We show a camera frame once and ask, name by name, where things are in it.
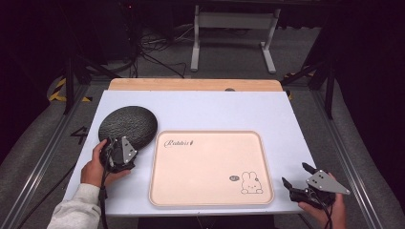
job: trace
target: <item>round mat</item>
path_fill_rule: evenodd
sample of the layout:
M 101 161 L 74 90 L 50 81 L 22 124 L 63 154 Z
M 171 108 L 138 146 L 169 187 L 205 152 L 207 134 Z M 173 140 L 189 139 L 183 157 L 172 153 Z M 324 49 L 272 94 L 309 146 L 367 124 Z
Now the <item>round mat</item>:
M 110 113 L 98 130 L 99 140 L 126 136 L 135 150 L 148 145 L 158 130 L 155 115 L 143 107 L 123 107 Z

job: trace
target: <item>white sleeve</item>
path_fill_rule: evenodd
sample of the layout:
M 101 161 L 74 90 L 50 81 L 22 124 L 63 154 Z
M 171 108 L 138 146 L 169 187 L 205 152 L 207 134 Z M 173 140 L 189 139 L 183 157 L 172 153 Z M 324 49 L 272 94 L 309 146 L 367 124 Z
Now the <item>white sleeve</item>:
M 80 184 L 72 200 L 64 200 L 54 208 L 48 228 L 97 228 L 101 214 L 97 205 L 99 190 L 91 184 Z

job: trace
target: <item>human hand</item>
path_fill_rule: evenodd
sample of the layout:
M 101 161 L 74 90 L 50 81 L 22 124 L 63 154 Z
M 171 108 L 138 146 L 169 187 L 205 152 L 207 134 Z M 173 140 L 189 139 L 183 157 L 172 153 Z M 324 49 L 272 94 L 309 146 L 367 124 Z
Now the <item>human hand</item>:
M 305 203 L 305 202 L 299 202 L 298 206 L 302 208 L 304 211 L 309 213 L 311 216 L 313 216 L 317 221 L 318 224 L 321 226 L 321 228 L 325 228 L 325 226 L 328 223 L 328 217 L 325 213 L 324 210 L 317 209 L 312 207 L 311 205 Z M 333 222 L 333 228 L 334 229 L 346 229 L 346 207 L 345 203 L 343 202 L 343 195 L 342 194 L 336 194 L 336 199 L 334 201 L 334 204 L 332 205 L 333 211 L 330 216 L 332 222 Z
M 100 152 L 102 147 L 107 142 L 107 139 L 102 140 L 98 145 L 93 149 L 92 160 L 87 162 L 87 164 L 81 170 L 81 183 L 93 184 L 97 187 L 101 187 L 101 179 L 104 172 L 104 167 L 100 163 Z M 124 170 L 117 174 L 109 174 L 105 179 L 105 186 L 110 185 L 115 180 L 125 177 L 131 173 L 130 170 Z

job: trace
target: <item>bunny illustration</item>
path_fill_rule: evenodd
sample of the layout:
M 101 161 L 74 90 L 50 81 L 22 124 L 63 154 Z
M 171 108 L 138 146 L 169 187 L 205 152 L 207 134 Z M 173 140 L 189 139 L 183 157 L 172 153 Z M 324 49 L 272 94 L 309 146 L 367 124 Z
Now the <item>bunny illustration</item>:
M 242 174 L 242 193 L 243 194 L 262 194 L 262 184 L 255 172 L 244 172 Z

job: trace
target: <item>pink tray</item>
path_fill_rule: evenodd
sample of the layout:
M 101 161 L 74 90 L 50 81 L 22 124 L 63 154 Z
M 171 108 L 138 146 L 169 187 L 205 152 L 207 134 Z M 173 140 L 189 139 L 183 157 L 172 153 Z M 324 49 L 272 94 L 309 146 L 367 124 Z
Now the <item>pink tray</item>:
M 149 198 L 158 206 L 270 203 L 274 192 L 259 135 L 160 133 Z

